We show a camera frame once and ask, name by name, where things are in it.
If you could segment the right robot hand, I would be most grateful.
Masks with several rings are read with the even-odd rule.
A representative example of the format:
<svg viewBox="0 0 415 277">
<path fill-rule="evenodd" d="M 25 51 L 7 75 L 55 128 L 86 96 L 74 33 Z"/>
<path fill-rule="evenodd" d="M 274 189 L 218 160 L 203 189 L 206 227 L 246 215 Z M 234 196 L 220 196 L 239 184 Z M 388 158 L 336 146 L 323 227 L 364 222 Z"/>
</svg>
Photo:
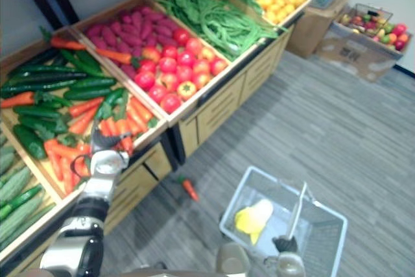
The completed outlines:
<svg viewBox="0 0 415 277">
<path fill-rule="evenodd" d="M 285 236 L 274 237 L 272 239 L 272 242 L 279 253 L 282 253 L 282 252 L 297 253 L 298 251 L 297 240 L 294 236 L 292 236 L 290 239 Z"/>
</svg>

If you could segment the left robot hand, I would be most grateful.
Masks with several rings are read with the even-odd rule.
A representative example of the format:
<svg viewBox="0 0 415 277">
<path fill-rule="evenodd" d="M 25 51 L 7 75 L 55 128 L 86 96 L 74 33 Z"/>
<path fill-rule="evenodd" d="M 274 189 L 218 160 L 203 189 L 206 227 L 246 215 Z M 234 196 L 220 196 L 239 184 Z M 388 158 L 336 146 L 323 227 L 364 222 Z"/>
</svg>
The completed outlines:
<svg viewBox="0 0 415 277">
<path fill-rule="evenodd" d="M 102 134 L 99 128 L 99 120 L 96 119 L 93 121 L 93 126 L 91 128 L 91 157 L 96 155 L 101 151 L 113 151 L 118 154 L 125 163 L 130 161 L 130 157 L 125 151 L 115 151 L 113 148 L 120 143 L 123 139 L 129 137 L 132 133 L 130 131 L 124 132 L 116 136 L 105 136 Z"/>
</svg>

